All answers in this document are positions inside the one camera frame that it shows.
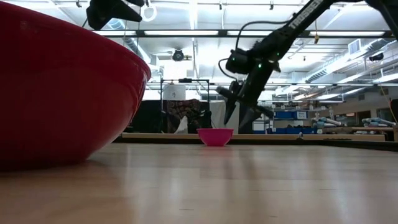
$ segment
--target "wall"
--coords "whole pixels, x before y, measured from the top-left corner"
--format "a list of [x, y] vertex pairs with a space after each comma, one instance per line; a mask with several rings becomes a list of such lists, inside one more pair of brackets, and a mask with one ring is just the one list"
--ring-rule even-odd
[[[398, 98], [398, 87], [390, 87], [387, 98], [397, 99]], [[379, 92], [368, 92], [365, 93], [365, 100], [358, 100], [358, 95], [355, 98], [347, 99], [346, 103], [340, 103], [338, 105], [332, 105], [333, 112], [335, 115], [346, 114], [360, 111], [371, 111], [371, 116], [377, 117], [377, 109], [388, 108], [389, 104], [385, 96], [382, 96]], [[320, 116], [329, 116], [329, 111], [322, 111]]]

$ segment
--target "robotic arm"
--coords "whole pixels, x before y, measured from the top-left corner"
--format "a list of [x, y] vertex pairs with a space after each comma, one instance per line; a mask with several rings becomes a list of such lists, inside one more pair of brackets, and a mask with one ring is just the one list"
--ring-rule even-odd
[[[286, 25], [273, 31], [252, 49], [231, 50], [226, 69], [233, 73], [248, 74], [248, 77], [244, 83], [233, 81], [229, 90], [221, 86], [217, 88], [217, 92], [227, 99], [224, 124], [231, 117], [236, 101], [250, 107], [256, 114], [255, 118], [245, 118], [246, 121], [258, 118], [261, 113], [269, 118], [274, 116], [272, 111], [258, 106], [257, 99], [272, 72], [280, 72], [278, 61], [287, 53], [294, 40], [335, 2], [338, 1], [311, 0]], [[398, 0], [366, 0], [366, 2], [382, 14], [392, 33], [398, 38]]]

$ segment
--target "red bowl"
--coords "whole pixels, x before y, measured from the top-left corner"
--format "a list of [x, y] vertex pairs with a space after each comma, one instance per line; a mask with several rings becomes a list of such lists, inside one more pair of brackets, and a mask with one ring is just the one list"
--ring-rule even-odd
[[225, 146], [231, 140], [234, 129], [199, 128], [198, 135], [206, 146]]
[[0, 2], [0, 169], [84, 161], [128, 125], [150, 69], [81, 27]]

